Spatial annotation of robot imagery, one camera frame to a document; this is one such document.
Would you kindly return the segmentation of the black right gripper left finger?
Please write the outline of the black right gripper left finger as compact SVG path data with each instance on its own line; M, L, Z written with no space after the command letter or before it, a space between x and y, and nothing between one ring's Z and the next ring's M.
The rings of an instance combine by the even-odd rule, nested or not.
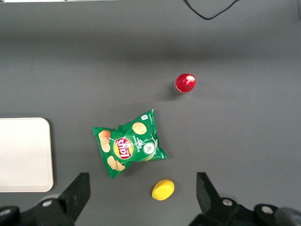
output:
M57 198L45 199L34 208L38 226L73 226L91 195L89 173L80 173Z

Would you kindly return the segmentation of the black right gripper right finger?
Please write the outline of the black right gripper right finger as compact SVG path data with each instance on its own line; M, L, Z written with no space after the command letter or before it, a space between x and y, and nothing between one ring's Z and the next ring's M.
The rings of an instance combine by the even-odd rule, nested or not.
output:
M231 198L220 197L205 172L196 176L196 196L201 214L191 226L253 226L253 212Z

